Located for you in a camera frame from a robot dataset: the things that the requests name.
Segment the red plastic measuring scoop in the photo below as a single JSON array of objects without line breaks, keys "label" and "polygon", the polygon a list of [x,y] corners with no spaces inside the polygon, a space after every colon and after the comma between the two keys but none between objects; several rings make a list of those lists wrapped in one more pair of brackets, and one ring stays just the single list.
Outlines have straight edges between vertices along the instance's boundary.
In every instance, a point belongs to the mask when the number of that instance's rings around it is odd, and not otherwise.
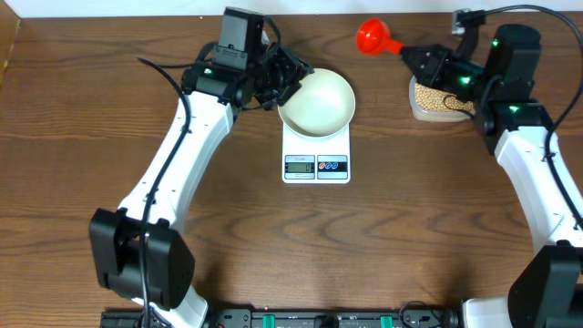
[{"label": "red plastic measuring scoop", "polygon": [[403,43],[392,39],[388,25],[379,18],[371,18],[361,24],[356,32],[356,45],[367,56],[377,56],[383,52],[399,55],[404,47]]}]

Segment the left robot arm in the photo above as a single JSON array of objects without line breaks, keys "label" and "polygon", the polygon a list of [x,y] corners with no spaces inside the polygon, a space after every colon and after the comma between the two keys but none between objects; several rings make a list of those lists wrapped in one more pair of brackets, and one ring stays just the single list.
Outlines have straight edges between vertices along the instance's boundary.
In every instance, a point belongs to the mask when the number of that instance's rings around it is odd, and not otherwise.
[{"label": "left robot arm", "polygon": [[182,233],[210,159],[245,111],[285,104],[312,66],[281,41],[273,20],[229,7],[220,38],[181,66],[166,137],[116,210],[99,209],[88,233],[100,286],[137,302],[138,313],[104,314],[105,327],[201,327],[207,301],[192,284],[195,260]]}]

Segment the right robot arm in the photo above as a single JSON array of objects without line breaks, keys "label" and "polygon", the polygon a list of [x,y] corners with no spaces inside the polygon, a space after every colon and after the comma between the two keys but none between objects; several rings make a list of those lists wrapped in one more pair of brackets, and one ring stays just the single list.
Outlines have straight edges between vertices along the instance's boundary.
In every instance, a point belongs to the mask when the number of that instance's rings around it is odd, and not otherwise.
[{"label": "right robot arm", "polygon": [[419,84],[473,102],[476,129],[510,178],[533,241],[535,255],[507,295],[464,301],[444,320],[446,326],[582,324],[582,197],[552,119],[530,96],[540,40],[530,26],[502,25],[483,67],[442,45],[399,52]]}]

